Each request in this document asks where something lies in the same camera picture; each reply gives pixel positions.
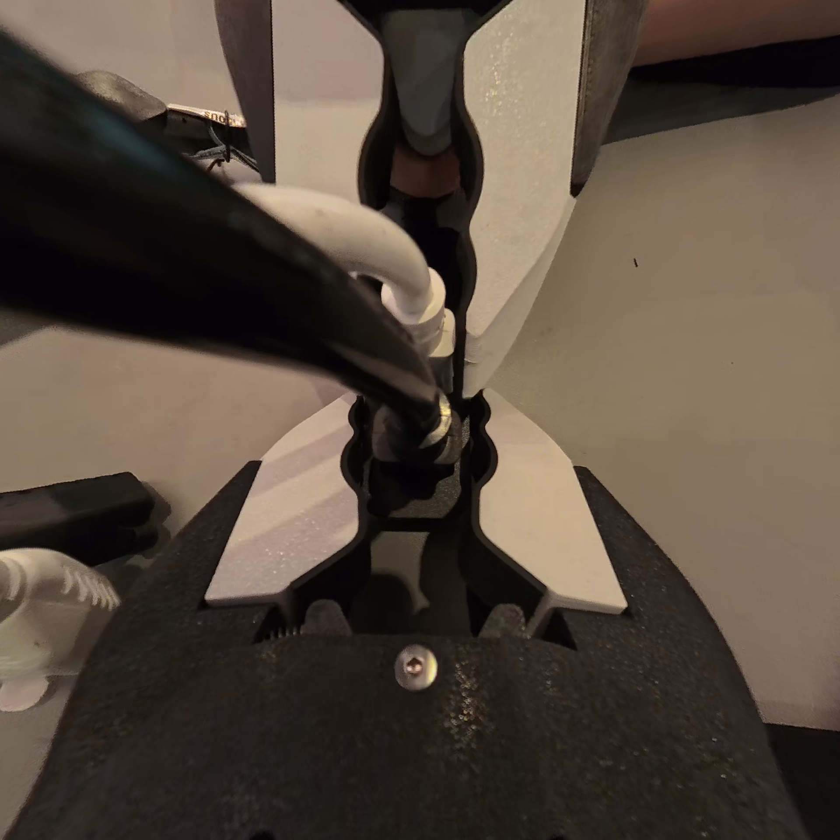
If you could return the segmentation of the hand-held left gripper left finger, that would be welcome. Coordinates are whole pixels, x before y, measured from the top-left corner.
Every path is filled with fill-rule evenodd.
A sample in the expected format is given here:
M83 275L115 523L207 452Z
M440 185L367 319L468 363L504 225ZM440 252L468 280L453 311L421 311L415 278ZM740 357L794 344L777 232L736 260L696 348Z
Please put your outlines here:
M206 590L208 606L295 607L293 585L356 537L359 502L342 469L355 402L334 400L266 452Z

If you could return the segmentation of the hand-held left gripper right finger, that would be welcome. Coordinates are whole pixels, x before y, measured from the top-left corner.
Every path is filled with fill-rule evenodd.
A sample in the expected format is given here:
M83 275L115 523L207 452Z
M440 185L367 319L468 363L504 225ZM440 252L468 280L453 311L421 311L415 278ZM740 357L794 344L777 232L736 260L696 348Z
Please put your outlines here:
M512 604L526 631L542 634L560 610L624 613L627 599L570 458L489 388L469 408L459 568L478 615Z

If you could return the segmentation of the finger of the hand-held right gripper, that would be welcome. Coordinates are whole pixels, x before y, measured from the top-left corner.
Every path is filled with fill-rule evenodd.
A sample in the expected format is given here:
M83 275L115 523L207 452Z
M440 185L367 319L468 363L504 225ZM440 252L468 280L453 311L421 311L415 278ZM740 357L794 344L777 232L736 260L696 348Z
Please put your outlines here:
M465 396L482 390L507 356L571 217L584 23L583 1L514 1L466 42L465 107L482 176L469 223L476 286L466 313Z
M349 2L274 1L272 57L278 185L380 207L363 158L385 78L373 26Z

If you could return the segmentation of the person's right forearm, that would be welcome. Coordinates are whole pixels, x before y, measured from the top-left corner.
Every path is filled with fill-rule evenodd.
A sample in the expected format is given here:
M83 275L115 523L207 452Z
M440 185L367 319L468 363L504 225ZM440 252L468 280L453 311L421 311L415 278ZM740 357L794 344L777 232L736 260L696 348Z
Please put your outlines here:
M651 1L634 66L839 33L838 1Z

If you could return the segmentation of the person's right hand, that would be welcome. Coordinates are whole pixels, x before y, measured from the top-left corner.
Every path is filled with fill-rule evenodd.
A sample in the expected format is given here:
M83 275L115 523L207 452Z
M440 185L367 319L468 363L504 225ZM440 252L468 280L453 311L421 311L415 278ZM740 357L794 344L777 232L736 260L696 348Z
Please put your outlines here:
M438 154L423 155L398 144L392 159L390 186L399 193L438 199L460 188L459 158L452 145Z

